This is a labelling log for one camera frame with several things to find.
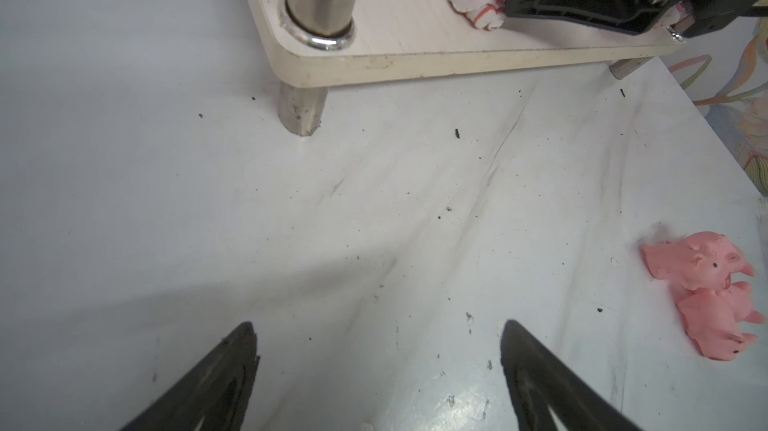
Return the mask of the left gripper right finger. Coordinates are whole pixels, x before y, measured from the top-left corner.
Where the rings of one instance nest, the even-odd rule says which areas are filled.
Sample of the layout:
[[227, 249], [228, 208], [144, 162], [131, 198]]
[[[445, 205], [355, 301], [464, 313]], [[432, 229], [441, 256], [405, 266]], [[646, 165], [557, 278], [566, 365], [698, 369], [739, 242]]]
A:
[[516, 320], [505, 323], [500, 362], [520, 430], [639, 431]]

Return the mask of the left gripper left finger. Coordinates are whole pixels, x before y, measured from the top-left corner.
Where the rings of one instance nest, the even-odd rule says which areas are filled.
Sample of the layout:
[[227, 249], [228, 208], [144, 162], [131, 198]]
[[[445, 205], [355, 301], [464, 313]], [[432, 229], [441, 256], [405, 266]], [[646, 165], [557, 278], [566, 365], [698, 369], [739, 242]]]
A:
[[243, 322], [122, 429], [238, 431], [258, 364], [257, 335]]

